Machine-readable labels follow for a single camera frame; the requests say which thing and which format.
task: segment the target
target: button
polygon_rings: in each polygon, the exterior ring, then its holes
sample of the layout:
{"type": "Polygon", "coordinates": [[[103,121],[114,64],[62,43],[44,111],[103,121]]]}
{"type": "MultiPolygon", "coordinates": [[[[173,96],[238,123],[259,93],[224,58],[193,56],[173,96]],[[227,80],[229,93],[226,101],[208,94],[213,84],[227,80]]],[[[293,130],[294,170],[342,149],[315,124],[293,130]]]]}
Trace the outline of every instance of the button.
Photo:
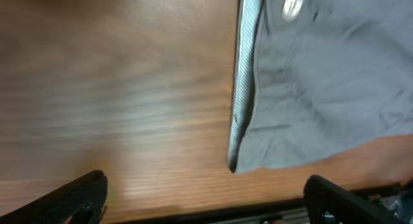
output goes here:
{"type": "Polygon", "coordinates": [[[285,0],[283,7],[283,19],[293,21],[299,13],[304,0],[285,0]]]}

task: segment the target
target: wooden surface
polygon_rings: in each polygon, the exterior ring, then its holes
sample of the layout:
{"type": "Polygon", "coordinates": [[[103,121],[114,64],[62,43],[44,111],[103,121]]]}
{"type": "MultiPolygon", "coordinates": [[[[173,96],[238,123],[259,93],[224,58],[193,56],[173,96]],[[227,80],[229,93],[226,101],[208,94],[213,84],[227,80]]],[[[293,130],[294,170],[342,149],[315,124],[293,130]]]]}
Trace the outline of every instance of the wooden surface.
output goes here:
{"type": "Polygon", "coordinates": [[[413,137],[305,167],[227,168],[238,0],[0,0],[0,214],[93,169],[103,223],[413,176],[413,137]]]}

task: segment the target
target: wooden table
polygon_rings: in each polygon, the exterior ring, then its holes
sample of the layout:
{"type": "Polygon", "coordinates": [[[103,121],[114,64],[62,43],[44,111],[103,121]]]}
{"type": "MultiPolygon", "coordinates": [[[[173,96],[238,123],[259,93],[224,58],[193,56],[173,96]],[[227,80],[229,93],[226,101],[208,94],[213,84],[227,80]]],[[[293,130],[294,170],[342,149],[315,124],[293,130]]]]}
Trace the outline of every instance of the wooden table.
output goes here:
{"type": "Polygon", "coordinates": [[[0,0],[0,214],[93,169],[103,223],[413,175],[413,137],[319,163],[227,168],[239,0],[0,0]]]}

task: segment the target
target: folded garment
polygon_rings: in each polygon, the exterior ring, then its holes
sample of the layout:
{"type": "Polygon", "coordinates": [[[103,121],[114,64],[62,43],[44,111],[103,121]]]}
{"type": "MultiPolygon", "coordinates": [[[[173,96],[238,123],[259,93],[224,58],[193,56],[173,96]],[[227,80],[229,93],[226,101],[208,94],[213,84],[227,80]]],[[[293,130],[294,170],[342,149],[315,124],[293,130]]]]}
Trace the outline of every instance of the folded garment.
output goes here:
{"type": "Polygon", "coordinates": [[[236,172],[413,132],[413,0],[264,0],[236,172]]]}

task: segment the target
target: shirt button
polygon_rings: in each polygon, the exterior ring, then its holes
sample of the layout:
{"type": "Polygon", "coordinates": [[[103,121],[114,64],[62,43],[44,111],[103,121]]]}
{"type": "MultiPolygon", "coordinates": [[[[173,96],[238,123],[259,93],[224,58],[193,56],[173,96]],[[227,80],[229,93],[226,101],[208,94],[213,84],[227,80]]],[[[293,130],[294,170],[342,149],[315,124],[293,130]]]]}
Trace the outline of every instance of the shirt button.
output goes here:
{"type": "Polygon", "coordinates": [[[283,19],[284,21],[293,21],[299,13],[303,0],[285,0],[283,7],[283,19]]]}

